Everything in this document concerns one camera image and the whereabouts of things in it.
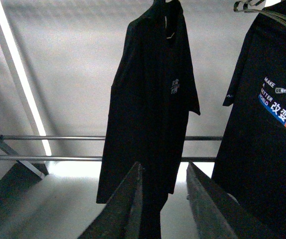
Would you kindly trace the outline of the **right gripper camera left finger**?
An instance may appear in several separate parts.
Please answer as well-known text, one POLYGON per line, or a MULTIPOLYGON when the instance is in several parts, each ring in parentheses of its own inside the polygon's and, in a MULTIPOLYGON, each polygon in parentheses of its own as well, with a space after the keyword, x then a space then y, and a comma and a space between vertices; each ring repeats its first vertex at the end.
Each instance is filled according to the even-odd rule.
POLYGON ((143 204, 142 183, 142 166, 139 162, 135 162, 104 209, 79 238, 139 238, 143 204))

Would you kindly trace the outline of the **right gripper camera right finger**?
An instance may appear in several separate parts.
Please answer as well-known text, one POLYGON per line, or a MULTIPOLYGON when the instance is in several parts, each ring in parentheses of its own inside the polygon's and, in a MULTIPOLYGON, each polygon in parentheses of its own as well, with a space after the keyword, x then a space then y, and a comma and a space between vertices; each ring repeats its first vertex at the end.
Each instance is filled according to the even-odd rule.
POLYGON ((200 239, 276 239, 194 163, 187 167, 187 190, 200 239))

